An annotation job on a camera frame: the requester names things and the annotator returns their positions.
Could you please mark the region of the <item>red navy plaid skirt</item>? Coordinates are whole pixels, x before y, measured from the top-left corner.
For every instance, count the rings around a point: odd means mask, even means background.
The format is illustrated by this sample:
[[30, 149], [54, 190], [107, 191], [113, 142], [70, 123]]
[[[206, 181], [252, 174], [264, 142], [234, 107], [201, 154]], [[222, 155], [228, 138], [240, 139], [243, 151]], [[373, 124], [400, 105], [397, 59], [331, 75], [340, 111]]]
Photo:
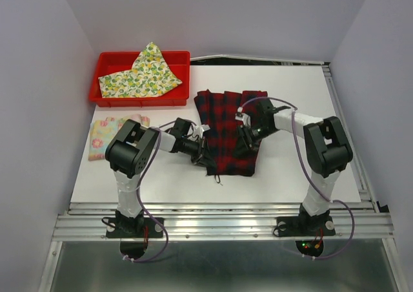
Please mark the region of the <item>red navy plaid skirt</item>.
[[255, 173], [257, 153], [244, 158], [233, 156], [237, 143], [236, 121], [237, 108], [244, 102], [256, 98], [267, 97], [266, 91], [245, 90], [239, 92], [225, 91], [223, 93], [202, 90], [194, 98], [199, 119], [210, 130], [205, 133], [210, 153], [216, 163], [215, 167], [208, 167], [209, 176], [247, 176]]

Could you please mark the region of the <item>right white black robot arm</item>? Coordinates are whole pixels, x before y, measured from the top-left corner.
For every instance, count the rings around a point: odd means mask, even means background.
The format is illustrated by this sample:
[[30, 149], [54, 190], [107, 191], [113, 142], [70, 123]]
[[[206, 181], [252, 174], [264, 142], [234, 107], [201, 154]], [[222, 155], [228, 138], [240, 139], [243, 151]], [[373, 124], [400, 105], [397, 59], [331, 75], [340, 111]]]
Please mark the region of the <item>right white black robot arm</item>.
[[341, 121], [336, 116], [317, 118], [301, 114], [293, 104], [274, 98], [258, 97], [237, 108], [235, 157], [258, 152], [261, 141], [279, 131], [289, 132], [293, 140], [302, 139], [305, 152], [296, 145], [297, 157], [309, 186], [297, 216], [277, 217], [273, 230], [278, 237], [307, 236], [317, 231], [334, 235], [330, 204], [335, 183], [353, 159], [352, 147]]

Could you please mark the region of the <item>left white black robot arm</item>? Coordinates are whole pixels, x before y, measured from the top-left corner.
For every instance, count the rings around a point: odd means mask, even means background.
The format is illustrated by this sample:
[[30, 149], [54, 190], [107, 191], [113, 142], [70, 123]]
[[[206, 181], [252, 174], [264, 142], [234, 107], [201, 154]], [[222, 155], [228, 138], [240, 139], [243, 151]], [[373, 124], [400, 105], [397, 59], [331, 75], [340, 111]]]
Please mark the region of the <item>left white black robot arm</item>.
[[143, 176], [159, 151], [186, 154], [193, 165], [216, 166], [204, 136], [209, 125], [194, 125], [183, 118], [171, 124], [162, 130], [127, 120], [109, 143], [105, 159], [116, 178], [118, 203], [115, 216], [102, 219], [107, 238], [163, 237], [164, 219], [151, 219], [140, 197]]

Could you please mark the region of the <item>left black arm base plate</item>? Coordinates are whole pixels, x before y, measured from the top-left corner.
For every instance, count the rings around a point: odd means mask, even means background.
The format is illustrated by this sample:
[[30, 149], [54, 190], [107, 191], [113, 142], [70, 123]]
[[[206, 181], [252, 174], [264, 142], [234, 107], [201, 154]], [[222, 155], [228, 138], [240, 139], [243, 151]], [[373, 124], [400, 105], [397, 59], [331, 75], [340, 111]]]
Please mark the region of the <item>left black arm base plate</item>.
[[122, 238], [162, 238], [164, 232], [159, 224], [156, 224], [148, 217], [144, 217], [143, 227], [140, 231], [126, 232], [116, 227], [116, 219], [111, 217], [103, 217], [102, 223], [106, 226], [106, 237], [109, 239], [122, 239]]

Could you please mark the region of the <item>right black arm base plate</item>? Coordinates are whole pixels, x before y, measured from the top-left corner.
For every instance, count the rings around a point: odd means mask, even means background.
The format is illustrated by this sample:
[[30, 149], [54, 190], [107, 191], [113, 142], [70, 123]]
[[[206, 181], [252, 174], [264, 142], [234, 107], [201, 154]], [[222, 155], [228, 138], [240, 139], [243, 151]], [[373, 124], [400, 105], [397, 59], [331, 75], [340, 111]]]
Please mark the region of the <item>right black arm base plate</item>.
[[278, 237], [335, 236], [336, 230], [331, 216], [302, 218], [279, 216], [276, 218]]

